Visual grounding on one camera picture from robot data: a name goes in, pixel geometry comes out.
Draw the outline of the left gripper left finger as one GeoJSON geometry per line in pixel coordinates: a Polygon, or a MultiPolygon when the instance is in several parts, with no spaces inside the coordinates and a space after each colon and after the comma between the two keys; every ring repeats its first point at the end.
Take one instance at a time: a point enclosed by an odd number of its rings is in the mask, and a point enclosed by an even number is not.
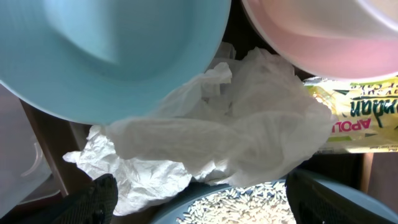
{"type": "Polygon", "coordinates": [[[86,188],[66,196],[22,224],[110,224],[118,202],[118,186],[111,174],[93,180],[86,188]]]}

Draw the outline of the light blue bowl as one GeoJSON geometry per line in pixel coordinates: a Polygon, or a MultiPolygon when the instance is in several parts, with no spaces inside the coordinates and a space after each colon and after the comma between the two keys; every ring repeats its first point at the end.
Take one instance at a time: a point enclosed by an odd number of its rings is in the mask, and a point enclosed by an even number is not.
{"type": "Polygon", "coordinates": [[[230,9],[229,0],[1,0],[1,83],[77,123],[142,116],[208,68],[230,9]]]}

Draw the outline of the dark brown serving tray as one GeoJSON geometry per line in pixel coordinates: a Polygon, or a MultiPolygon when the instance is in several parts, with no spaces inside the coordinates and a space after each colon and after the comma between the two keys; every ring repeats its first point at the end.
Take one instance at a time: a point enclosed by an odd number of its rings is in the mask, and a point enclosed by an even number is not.
{"type": "MultiPolygon", "coordinates": [[[[240,0],[231,3],[223,41],[234,46],[237,59],[242,59],[255,47],[266,49],[270,53],[275,52],[252,27],[240,0]]],[[[62,157],[68,152],[84,148],[90,127],[56,118],[27,103],[23,103],[22,107],[60,188],[57,198],[79,191],[91,179],[75,164],[65,162],[62,157]]],[[[367,192],[372,164],[371,153],[319,154],[301,163],[299,167],[367,192]]]]}

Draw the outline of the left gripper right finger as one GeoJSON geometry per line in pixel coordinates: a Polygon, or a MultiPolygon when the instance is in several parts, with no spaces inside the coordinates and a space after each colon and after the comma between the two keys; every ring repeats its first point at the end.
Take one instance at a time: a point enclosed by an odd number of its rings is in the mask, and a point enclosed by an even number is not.
{"type": "Polygon", "coordinates": [[[355,224],[347,209],[348,201],[316,180],[291,172],[286,178],[286,192],[297,223],[355,224]]]}

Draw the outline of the clear plastic waste bin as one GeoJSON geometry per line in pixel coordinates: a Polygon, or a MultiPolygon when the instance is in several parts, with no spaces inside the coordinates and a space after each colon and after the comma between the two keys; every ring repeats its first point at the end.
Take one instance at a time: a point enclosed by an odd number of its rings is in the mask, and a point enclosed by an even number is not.
{"type": "Polygon", "coordinates": [[[1,216],[60,190],[18,97],[1,87],[1,216]]]}

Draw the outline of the white rice leftovers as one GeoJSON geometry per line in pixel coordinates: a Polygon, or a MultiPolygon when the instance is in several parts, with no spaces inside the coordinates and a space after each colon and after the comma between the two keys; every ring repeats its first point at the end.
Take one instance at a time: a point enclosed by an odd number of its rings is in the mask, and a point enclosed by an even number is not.
{"type": "Polygon", "coordinates": [[[221,190],[192,202],[178,224],[296,224],[284,182],[221,190]]]}

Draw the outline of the white napkin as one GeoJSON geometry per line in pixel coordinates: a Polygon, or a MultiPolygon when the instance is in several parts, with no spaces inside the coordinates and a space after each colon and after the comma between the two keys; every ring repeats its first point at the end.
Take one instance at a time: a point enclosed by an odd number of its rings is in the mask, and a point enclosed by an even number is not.
{"type": "Polygon", "coordinates": [[[112,174],[117,216],[169,201],[190,182],[249,187],[311,158],[336,117],[312,97],[284,58],[253,49],[215,59],[151,112],[92,126],[63,159],[92,179],[112,174]]]}

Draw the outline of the yellow green snack wrapper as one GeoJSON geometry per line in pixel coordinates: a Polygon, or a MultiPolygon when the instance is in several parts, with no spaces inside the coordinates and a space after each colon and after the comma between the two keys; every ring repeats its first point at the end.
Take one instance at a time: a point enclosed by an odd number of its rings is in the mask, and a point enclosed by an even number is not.
{"type": "Polygon", "coordinates": [[[369,83],[313,77],[303,84],[338,119],[320,153],[397,151],[397,77],[369,83]]]}

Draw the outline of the dark blue plate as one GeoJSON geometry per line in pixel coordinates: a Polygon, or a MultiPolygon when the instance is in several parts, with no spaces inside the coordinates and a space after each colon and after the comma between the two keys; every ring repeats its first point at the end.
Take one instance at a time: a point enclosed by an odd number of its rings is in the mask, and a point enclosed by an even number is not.
{"type": "Polygon", "coordinates": [[[397,223],[380,201],[320,174],[295,169],[251,187],[191,184],[153,223],[397,223]]]}

